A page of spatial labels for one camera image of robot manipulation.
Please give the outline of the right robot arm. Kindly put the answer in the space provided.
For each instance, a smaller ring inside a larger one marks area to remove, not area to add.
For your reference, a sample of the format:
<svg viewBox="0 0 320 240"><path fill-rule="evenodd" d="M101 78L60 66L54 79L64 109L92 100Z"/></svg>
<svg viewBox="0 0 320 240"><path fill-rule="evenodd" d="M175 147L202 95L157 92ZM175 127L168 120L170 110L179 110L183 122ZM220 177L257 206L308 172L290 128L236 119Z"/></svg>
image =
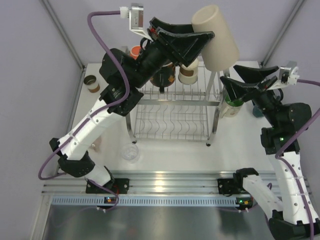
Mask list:
<svg viewBox="0 0 320 240"><path fill-rule="evenodd" d="M302 173L298 137L320 114L312 113L306 103L284 104L274 94L274 90L301 82L295 62L269 68L235 65L234 70L241 81L222 76L221 82L232 102L253 102L270 123L269 128L261 130L260 140L274 169L281 196L277 197L253 168L237 170L233 186L255 199L274 239L312 240L320 234L320 218Z"/></svg>

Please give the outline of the black mug with orange print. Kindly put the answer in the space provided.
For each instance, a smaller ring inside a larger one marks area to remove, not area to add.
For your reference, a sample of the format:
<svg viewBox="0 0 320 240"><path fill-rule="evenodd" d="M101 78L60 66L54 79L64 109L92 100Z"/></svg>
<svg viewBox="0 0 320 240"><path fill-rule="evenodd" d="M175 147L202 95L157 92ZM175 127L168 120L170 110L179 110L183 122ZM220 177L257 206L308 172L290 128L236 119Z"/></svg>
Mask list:
<svg viewBox="0 0 320 240"><path fill-rule="evenodd" d="M170 62L164 65L157 73L151 78L150 82L155 87L159 88L161 94L165 93L165 88L171 86L176 80L176 67Z"/></svg>

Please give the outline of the steel two-tier dish rack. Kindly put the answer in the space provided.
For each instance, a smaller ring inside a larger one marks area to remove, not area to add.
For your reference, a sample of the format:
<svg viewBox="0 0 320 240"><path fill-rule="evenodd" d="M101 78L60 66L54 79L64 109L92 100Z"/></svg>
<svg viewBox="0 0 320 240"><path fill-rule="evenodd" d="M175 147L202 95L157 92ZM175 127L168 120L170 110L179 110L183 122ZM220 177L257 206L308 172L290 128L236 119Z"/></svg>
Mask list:
<svg viewBox="0 0 320 240"><path fill-rule="evenodd" d="M194 84L176 80L160 92L148 82L140 89L142 100L125 118L130 141L178 140L211 146L225 94L220 78L228 74L228 70L211 72L201 61Z"/></svg>

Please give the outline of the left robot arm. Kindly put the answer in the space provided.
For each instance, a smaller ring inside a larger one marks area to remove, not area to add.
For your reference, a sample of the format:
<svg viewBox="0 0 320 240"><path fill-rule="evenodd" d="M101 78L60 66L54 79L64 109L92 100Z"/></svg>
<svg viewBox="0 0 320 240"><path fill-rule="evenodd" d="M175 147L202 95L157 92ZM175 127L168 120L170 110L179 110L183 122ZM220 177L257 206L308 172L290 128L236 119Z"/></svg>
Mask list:
<svg viewBox="0 0 320 240"><path fill-rule="evenodd" d="M148 37L140 42L137 58L120 49L107 49L99 69L107 82L87 115L67 135L49 144L58 165L75 178L84 177L95 189L109 193L114 177L89 156L89 146L115 122L126 117L143 97L140 89L167 65L189 66L215 37L211 30L194 30L191 24L168 24L153 18Z"/></svg>

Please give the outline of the steel cup cream brown sleeve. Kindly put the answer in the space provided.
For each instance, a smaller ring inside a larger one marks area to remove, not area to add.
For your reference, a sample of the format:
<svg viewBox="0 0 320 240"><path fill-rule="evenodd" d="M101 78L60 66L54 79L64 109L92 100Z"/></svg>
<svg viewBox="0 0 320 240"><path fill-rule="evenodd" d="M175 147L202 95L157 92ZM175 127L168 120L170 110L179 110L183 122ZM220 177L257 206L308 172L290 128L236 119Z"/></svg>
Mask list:
<svg viewBox="0 0 320 240"><path fill-rule="evenodd" d="M189 66L179 68L178 80L184 85L193 85L198 81L199 60L196 58Z"/></svg>

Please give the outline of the beige paper cup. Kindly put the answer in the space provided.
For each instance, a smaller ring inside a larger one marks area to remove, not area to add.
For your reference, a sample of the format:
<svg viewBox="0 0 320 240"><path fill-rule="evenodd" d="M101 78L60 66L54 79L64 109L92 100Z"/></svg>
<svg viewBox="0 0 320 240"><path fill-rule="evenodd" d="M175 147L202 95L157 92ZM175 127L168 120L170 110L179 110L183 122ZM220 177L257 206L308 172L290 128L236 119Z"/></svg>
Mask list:
<svg viewBox="0 0 320 240"><path fill-rule="evenodd" d="M207 70L221 72L239 60L240 52L234 36L217 5L208 5L198 10L191 18L191 25L195 33L214 33L213 39L201 52Z"/></svg>

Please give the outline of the clear glass cup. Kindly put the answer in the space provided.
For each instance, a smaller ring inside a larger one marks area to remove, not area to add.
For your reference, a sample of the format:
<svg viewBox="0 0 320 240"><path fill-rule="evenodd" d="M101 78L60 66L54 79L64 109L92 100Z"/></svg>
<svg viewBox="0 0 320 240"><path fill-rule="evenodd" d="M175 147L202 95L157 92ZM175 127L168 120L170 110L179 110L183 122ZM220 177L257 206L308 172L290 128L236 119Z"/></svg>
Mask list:
<svg viewBox="0 0 320 240"><path fill-rule="evenodd" d="M136 163L140 158L139 148L134 143L127 143L121 148L121 157L128 163Z"/></svg>

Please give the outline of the pink translucent tumbler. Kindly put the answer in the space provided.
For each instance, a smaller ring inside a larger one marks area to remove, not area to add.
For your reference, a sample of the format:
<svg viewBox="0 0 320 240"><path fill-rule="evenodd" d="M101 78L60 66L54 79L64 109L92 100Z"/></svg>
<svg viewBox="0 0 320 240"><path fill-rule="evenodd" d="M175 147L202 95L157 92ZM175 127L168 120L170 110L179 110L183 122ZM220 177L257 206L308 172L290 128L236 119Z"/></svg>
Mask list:
<svg viewBox="0 0 320 240"><path fill-rule="evenodd" d="M101 148L101 143L102 143L102 138L99 136L92 144L91 144L91 149L93 149L95 152L100 152Z"/></svg>

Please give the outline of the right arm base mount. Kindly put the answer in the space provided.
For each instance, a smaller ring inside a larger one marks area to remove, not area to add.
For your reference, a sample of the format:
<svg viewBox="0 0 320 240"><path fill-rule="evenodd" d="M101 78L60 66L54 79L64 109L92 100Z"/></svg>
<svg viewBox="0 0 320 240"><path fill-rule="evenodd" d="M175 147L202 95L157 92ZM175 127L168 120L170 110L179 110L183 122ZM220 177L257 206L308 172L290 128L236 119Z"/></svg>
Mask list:
<svg viewBox="0 0 320 240"><path fill-rule="evenodd" d="M231 197L232 195L248 195L249 193L243 188L243 180L234 178L218 178L218 193L220 195Z"/></svg>

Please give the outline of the dark teal mug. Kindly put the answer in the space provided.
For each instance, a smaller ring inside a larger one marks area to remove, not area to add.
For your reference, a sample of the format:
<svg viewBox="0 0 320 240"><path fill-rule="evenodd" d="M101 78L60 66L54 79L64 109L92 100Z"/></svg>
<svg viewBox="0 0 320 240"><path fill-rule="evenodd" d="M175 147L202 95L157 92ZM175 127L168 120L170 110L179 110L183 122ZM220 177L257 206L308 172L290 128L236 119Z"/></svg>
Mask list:
<svg viewBox="0 0 320 240"><path fill-rule="evenodd" d="M260 109L258 108L257 105L253 106L252 114L256 118L263 118L264 117L263 113L260 111Z"/></svg>

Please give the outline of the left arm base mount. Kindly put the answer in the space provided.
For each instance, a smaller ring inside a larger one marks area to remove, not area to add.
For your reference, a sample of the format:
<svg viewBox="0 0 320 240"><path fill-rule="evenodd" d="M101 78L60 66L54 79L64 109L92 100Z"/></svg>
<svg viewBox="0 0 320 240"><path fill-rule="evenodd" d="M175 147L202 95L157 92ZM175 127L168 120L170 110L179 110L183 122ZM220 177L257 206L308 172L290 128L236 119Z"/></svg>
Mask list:
<svg viewBox="0 0 320 240"><path fill-rule="evenodd" d="M115 194L127 194L130 187L130 179L129 178L116 178L112 188L110 189ZM86 194L108 194L109 192L101 189L100 187L95 186L91 182L87 182Z"/></svg>

